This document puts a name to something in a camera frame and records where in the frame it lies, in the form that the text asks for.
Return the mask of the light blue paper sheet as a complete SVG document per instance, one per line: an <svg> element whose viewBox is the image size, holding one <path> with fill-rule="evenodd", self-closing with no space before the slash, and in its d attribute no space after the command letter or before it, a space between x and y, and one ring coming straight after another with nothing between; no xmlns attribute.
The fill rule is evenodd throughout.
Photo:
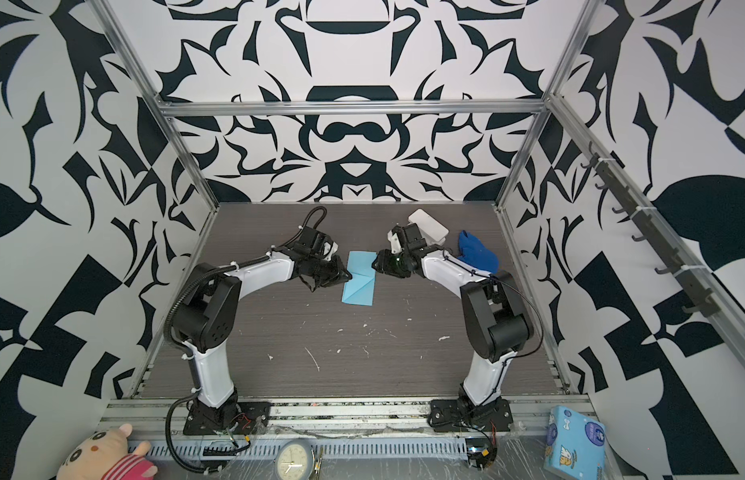
<svg viewBox="0 0 745 480"><path fill-rule="evenodd" d="M366 251L351 251L348 256L348 272L352 279L344 284L342 303L356 306L372 306L374 303L376 270L373 263L378 254Z"/></svg>

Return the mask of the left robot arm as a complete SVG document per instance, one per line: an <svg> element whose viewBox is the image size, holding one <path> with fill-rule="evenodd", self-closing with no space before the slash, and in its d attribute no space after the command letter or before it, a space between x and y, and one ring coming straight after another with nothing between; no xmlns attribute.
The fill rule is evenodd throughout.
<svg viewBox="0 0 745 480"><path fill-rule="evenodd" d="M236 400L226 344L242 298L268 286L298 279L316 291L352 280L330 236L304 227L298 236L253 260L222 266L200 263L192 270L164 324L166 341L192 362L196 403L218 413Z"/></svg>

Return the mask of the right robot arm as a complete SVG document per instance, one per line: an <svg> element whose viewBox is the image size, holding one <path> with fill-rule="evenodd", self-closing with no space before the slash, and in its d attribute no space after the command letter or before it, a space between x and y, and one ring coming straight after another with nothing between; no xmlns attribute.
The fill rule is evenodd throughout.
<svg viewBox="0 0 745 480"><path fill-rule="evenodd" d="M460 298L474 357L458 404L467 415L485 413L501 399L512 361L525 356L535 335L527 318L535 306L500 268L498 256L466 230L459 233L457 255L428 240L414 223L395 226L387 238L390 247L372 262L376 272L402 279L418 275Z"/></svg>

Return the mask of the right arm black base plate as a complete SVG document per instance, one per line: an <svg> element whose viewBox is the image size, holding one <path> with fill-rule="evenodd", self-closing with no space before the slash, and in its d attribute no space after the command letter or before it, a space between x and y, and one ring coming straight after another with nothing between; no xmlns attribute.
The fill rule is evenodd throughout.
<svg viewBox="0 0 745 480"><path fill-rule="evenodd" d="M466 398L432 400L427 423L436 432L454 432L477 428L490 433L509 432L514 424L510 404L498 398L487 405L474 406Z"/></svg>

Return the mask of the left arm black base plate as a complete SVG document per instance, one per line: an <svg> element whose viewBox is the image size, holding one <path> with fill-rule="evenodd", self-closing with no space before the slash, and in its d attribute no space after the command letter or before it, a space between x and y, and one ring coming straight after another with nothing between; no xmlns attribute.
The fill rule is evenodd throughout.
<svg viewBox="0 0 745 480"><path fill-rule="evenodd" d="M258 428L268 426L270 402L226 402L220 408L212 408L200 400L190 402L190 410L184 424L184 435L212 435L232 433L254 434Z"/></svg>

